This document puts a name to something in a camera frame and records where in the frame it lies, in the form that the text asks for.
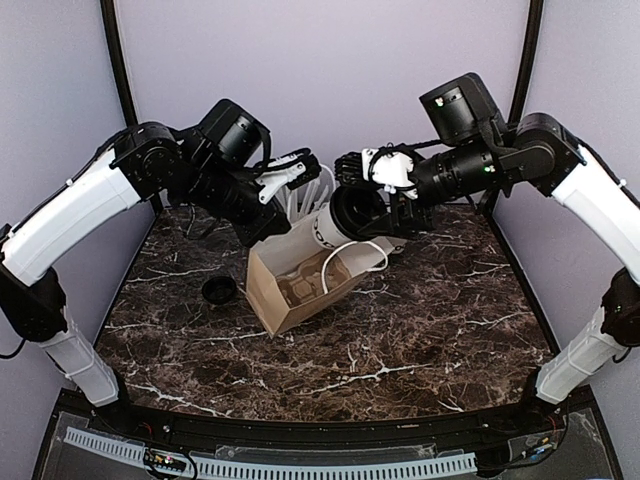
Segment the white paper coffee cup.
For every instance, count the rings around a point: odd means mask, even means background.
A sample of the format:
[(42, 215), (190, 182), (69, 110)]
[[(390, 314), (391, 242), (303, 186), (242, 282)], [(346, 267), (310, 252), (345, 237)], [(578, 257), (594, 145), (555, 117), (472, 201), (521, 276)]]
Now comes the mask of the white paper coffee cup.
[(335, 250), (350, 241), (334, 222), (329, 203), (318, 210), (312, 223), (312, 236), (321, 248), (327, 250)]

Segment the brown paper bag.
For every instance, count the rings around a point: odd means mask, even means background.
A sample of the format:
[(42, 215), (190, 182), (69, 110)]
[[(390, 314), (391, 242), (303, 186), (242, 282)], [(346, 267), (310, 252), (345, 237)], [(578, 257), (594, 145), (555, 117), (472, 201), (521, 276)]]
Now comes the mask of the brown paper bag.
[(368, 274), (386, 269), (402, 239), (352, 241), (320, 233), (317, 212), (284, 234), (251, 248), (246, 296), (272, 337), (284, 333), (352, 291)]

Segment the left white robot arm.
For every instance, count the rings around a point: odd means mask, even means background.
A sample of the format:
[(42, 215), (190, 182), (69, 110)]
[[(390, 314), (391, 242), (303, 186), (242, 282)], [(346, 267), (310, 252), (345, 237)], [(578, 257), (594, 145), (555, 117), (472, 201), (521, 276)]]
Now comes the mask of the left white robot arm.
[(287, 231), (275, 194), (304, 174), (293, 157), (271, 147), (268, 129), (223, 99), (196, 125), (177, 130), (158, 122), (111, 137), (88, 164), (1, 238), (1, 308), (14, 331), (39, 345), (120, 436), (141, 427), (140, 412), (120, 391), (114, 371), (69, 318), (55, 262), (116, 215), (165, 192), (175, 201), (230, 221), (251, 246)]

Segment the bundle of wrapped white straws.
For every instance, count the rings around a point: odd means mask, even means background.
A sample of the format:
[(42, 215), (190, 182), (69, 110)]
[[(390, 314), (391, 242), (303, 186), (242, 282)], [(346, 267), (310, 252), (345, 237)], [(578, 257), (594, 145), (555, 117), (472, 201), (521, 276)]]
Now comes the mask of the bundle of wrapped white straws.
[(294, 224), (327, 203), (336, 185), (333, 170), (327, 165), (322, 165), (318, 178), (295, 190), (282, 187), (276, 193), (276, 199), (284, 208), (289, 222)]

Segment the black plastic cup lid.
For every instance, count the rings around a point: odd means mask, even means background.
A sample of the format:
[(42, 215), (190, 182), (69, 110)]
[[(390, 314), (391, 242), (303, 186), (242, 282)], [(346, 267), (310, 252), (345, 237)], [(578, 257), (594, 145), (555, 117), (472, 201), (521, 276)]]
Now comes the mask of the black plastic cup lid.
[(377, 191), (341, 186), (331, 196), (329, 212), (337, 230), (350, 240), (371, 240), (369, 224), (384, 216), (387, 207)]

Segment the right black frame post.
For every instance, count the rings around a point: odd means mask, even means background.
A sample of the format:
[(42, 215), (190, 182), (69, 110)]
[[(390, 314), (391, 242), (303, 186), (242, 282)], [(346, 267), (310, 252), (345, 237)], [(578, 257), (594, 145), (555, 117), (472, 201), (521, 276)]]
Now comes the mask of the right black frame post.
[(529, 1), (522, 54), (507, 123), (509, 127), (516, 127), (523, 116), (537, 52), (543, 9), (543, 0)]

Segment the left black frame post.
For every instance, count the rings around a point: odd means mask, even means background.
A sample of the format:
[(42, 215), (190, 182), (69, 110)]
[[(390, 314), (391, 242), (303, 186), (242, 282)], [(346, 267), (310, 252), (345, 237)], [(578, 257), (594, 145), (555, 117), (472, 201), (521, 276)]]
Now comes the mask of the left black frame post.
[(120, 109), (125, 121), (125, 129), (116, 135), (117, 141), (124, 140), (131, 128), (138, 124), (138, 116), (127, 74), (120, 30), (116, 15), (116, 3), (113, 0), (100, 0), (100, 9), (105, 39)]

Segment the black front rail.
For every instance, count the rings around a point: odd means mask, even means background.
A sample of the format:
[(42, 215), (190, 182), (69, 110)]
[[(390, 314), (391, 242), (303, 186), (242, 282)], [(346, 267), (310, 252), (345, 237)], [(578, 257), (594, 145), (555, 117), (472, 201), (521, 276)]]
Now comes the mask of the black front rail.
[(275, 449), (366, 449), (434, 444), (439, 449), (494, 448), (510, 436), (497, 422), (513, 417), (515, 404), (439, 416), (364, 422), (269, 422), (223, 419), (135, 406), (152, 429), (139, 437), (161, 447), (212, 452), (223, 445)]

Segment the black frame post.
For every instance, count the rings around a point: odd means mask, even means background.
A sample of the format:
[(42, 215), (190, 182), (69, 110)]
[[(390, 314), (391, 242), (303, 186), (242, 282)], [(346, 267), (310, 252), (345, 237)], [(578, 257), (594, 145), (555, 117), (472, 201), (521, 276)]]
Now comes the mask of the black frame post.
[(543, 0), (529, 1), (522, 54), (507, 123), (509, 127), (516, 127), (523, 116), (537, 52), (543, 9)]
[(113, 0), (100, 0), (100, 9), (105, 39), (120, 109), (125, 121), (125, 129), (116, 135), (117, 141), (124, 140), (131, 128), (138, 124), (138, 116), (127, 74), (120, 30), (116, 15), (116, 3)]

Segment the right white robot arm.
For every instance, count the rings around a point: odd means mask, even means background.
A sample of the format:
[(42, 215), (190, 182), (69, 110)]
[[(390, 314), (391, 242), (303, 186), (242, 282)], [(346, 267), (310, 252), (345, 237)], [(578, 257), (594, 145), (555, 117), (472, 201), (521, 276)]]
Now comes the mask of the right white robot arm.
[(521, 182), (576, 215), (623, 267), (593, 318), (569, 345), (528, 379), (525, 400), (510, 413), (521, 434), (534, 432), (584, 380), (616, 354), (639, 344), (639, 202), (601, 157), (552, 116), (534, 113), (508, 125), (476, 73), (419, 98), (446, 151), (429, 159), (418, 144), (365, 148), (361, 178), (411, 206), (430, 208)]

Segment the spare black cup lid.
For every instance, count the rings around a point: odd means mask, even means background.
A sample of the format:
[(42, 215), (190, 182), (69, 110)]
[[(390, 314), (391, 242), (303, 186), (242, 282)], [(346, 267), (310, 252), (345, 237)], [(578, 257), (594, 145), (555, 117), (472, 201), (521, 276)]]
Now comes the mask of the spare black cup lid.
[(223, 305), (233, 300), (236, 292), (236, 282), (229, 276), (211, 277), (201, 288), (203, 298), (214, 305)]

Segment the cardboard cup carrier tray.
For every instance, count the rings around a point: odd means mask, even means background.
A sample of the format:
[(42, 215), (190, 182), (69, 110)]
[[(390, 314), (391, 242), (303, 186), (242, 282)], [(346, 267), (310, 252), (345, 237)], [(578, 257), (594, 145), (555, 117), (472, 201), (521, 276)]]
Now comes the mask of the cardboard cup carrier tray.
[[(290, 307), (305, 304), (324, 294), (321, 277), (327, 258), (327, 255), (320, 252), (301, 262), (294, 270), (276, 278), (282, 296)], [(350, 272), (338, 258), (328, 263), (324, 279), (329, 291), (338, 288), (350, 278)]]

